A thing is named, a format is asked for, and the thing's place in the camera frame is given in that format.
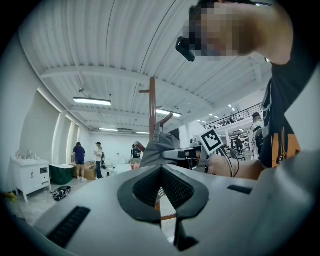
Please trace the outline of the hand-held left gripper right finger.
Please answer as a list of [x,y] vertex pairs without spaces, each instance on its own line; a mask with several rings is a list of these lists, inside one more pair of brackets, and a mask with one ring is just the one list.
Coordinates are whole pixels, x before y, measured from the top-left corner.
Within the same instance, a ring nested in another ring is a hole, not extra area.
[[177,218],[194,218],[209,201],[209,190],[201,182],[168,165],[161,167],[161,187]]

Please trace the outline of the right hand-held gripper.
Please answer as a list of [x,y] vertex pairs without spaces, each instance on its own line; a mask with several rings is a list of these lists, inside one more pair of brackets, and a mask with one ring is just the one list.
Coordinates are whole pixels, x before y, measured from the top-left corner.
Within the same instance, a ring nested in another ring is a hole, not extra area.
[[166,160],[178,161],[179,167],[193,170],[200,173],[209,172],[209,159],[216,154],[216,151],[223,146],[223,142],[215,129],[209,129],[200,135],[195,135],[190,140],[190,147],[180,149],[184,155],[179,160],[178,150],[168,150],[162,153],[162,157]]

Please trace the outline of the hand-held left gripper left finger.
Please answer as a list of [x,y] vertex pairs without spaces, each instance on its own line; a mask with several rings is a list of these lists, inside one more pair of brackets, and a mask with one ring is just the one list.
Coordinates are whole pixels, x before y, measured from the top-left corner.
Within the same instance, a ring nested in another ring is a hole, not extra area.
[[161,213],[156,209],[157,196],[162,186],[162,167],[148,167],[145,172],[125,181],[117,192],[122,209],[134,220],[160,223]]

